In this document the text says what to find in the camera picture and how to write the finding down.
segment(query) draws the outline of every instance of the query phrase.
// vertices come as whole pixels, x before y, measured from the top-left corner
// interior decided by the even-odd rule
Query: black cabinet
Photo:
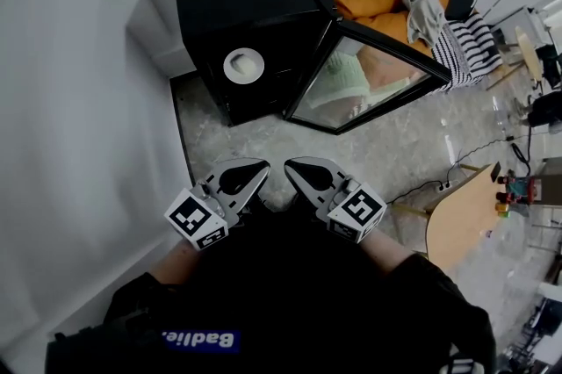
[[[332,0],[177,0],[186,49],[231,126],[270,113],[342,133],[439,88],[444,66]]]

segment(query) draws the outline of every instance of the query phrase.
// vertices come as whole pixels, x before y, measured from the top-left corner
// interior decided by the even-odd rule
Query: white cloth
[[[424,39],[434,47],[447,20],[439,0],[402,0],[410,11],[407,15],[407,40]]]

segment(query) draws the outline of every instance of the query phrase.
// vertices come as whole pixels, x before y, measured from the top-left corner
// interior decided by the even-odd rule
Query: striped cloth
[[[431,53],[452,74],[451,82],[436,91],[475,85],[502,64],[492,33],[477,12],[465,21],[450,21]]]

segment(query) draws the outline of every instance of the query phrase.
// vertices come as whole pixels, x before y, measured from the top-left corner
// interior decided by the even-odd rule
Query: blue label
[[[240,353],[240,332],[237,330],[164,330],[166,348],[183,352],[207,354]]]

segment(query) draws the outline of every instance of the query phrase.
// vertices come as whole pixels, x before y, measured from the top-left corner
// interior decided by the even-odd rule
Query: gray floor
[[[524,99],[529,91],[526,78],[515,76],[494,94],[479,85],[430,95],[349,133],[333,136],[275,116],[226,127],[200,79],[185,76],[175,82],[180,124],[194,176],[203,177],[214,163],[229,158],[267,159],[271,174],[262,196],[273,209],[283,208],[294,194],[283,174],[284,161],[302,155],[336,161],[358,180],[369,182],[387,201],[425,181],[444,179],[459,153],[505,138],[494,107],[510,110],[512,98]],[[508,132],[522,135],[525,131],[508,125]],[[547,138],[538,135],[533,145],[541,147]],[[519,142],[526,148],[525,139]],[[525,174],[508,143],[495,143],[465,162],[479,166],[497,161],[504,169]],[[461,169],[451,172],[454,180],[464,176]],[[435,187],[428,186],[411,194],[406,202],[423,205],[435,196]],[[550,214],[544,215],[540,209],[533,211],[531,219],[512,214],[448,273],[473,304],[490,313],[499,349],[511,341],[526,320],[537,299],[537,282],[551,262],[551,254],[528,247],[556,246],[556,235],[548,234],[556,231],[530,226],[531,222],[543,223],[550,218]],[[408,247],[424,250],[424,223],[423,219],[389,211],[380,228]]]

